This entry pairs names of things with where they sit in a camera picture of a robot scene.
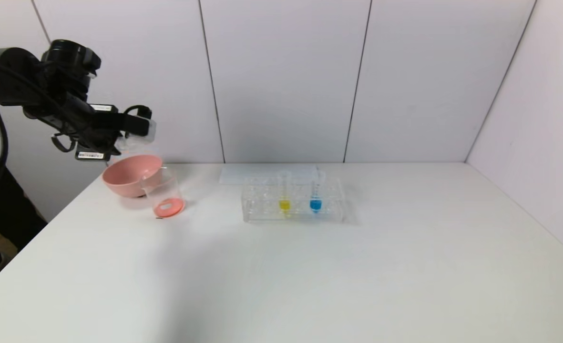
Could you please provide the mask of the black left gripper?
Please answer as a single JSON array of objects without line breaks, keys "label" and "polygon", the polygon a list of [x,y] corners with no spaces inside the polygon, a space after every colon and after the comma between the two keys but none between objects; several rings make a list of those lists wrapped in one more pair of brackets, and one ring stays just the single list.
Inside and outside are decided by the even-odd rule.
[{"label": "black left gripper", "polygon": [[78,160],[109,161],[120,154],[115,148],[120,131],[147,136],[150,120],[120,113],[109,104],[66,103],[61,106],[61,136],[69,145],[61,144],[62,152],[74,152]]}]

